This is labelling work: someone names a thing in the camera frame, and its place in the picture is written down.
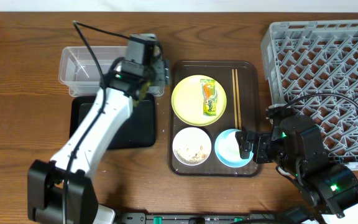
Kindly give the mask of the green orange snack wrapper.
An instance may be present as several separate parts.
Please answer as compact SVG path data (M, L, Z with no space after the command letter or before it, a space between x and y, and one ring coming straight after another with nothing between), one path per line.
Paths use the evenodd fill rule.
M216 85L213 79L201 79L201 87L203 94L203 114L206 116L216 116Z

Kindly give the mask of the white paper cup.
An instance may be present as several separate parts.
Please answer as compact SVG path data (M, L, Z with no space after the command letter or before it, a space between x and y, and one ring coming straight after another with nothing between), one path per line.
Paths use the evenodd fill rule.
M236 139L237 131L230 132L226 137L225 152L231 157L240 157L239 143Z

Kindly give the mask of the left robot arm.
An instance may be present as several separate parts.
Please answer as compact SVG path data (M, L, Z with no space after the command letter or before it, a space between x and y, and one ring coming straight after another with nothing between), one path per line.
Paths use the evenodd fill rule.
M169 61L155 53L160 42L129 41L125 57L101 75L95 101L68 142L49 162L27 173L27 214L37 223L113 223L116 213L98 202L93 178L119 128L149 86L169 83Z

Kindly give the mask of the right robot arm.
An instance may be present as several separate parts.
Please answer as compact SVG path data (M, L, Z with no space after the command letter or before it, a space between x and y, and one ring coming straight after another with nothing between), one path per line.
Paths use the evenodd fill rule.
M236 131L239 154L257 164L275 163L316 212L292 209L277 223L358 223L358 179L347 166L329 159L320 128L292 108L270 108L270 132Z

